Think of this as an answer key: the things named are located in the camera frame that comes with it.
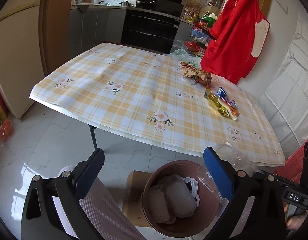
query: person's leg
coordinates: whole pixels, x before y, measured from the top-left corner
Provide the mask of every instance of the person's leg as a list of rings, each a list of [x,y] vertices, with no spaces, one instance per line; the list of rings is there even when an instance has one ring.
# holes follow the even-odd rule
[[[74,166],[65,167],[59,174],[73,169]],[[59,198],[54,197],[53,200],[65,231],[69,235],[76,237]],[[81,199],[79,203],[89,220],[105,240],[145,240],[119,209],[111,194],[98,178],[96,178],[86,198]]]

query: table leg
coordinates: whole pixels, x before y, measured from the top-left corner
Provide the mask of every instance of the table leg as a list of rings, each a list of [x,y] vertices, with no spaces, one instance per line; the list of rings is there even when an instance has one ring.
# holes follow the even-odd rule
[[[92,126],[92,125],[88,125],[90,127],[90,132],[91,132],[91,136],[92,136],[92,141],[93,141],[93,145],[94,145],[94,149],[97,149],[97,143],[96,143],[96,138],[95,138],[95,132],[94,129],[96,129],[96,127]]]

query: metal screw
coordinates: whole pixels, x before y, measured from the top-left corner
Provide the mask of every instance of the metal screw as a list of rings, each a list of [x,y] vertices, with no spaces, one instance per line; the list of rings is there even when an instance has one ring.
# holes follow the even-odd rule
[[[62,173],[62,177],[67,178],[68,176],[70,176],[71,172],[70,171],[64,171]]]
[[[246,176],[246,172],[244,172],[244,171],[238,171],[238,172],[237,172],[237,175],[240,176],[240,177],[245,177],[245,176]]]
[[[269,179],[270,181],[274,181],[274,180],[275,180],[274,176],[272,176],[272,175],[269,175],[269,176],[267,177],[267,179]]]
[[[40,179],[40,176],[39,175],[35,175],[34,177],[33,177],[33,181],[38,181]]]

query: table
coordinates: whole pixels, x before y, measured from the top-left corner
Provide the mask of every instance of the table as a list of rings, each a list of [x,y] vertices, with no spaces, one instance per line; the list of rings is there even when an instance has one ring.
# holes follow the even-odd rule
[[[281,166],[279,141],[259,105],[236,85],[212,75],[236,101],[237,121],[222,117],[204,98],[202,84],[182,79],[180,61],[102,43],[39,82],[30,98],[90,125],[133,140],[202,156],[227,141],[256,165]]]

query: white pocket patch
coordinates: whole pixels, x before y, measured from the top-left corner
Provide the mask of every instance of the white pocket patch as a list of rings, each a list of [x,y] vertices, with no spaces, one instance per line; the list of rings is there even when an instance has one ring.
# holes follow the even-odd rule
[[[260,20],[259,23],[255,23],[255,40],[252,52],[250,53],[250,55],[252,55],[253,57],[259,57],[268,30],[269,30],[269,22],[267,22],[266,20]]]

